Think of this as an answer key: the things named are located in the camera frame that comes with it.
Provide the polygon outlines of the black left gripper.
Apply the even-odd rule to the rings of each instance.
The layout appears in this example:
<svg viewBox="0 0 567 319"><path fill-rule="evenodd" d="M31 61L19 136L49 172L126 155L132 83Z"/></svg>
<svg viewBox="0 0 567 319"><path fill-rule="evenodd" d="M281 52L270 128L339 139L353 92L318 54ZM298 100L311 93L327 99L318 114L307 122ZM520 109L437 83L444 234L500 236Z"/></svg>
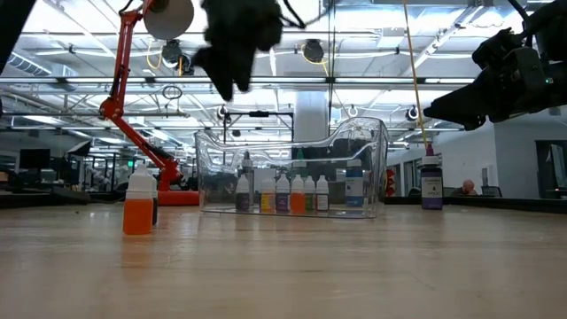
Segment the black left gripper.
<svg viewBox="0 0 567 319"><path fill-rule="evenodd" d="M234 80L240 91L250 87L255 49L269 50L279 44L283 23L281 7L274 0L204 0L207 28L205 40L212 44L242 45L235 54ZM192 58L202 68L224 101L233 98L229 64L214 47L202 47Z"/></svg>

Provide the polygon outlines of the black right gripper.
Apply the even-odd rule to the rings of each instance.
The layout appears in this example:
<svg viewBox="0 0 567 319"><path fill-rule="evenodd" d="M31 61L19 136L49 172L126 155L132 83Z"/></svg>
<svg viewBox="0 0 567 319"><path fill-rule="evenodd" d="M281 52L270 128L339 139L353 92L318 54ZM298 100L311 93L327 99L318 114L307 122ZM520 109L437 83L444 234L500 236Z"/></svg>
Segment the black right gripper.
<svg viewBox="0 0 567 319"><path fill-rule="evenodd" d="M491 93L488 119L506 121L513 114L528 113L531 103L549 85L538 52L532 48L512 50L504 59L488 66L464 87L436 98L423 110L426 117L460 124L465 130L482 127L485 116L463 110L485 110L485 78Z"/></svg>

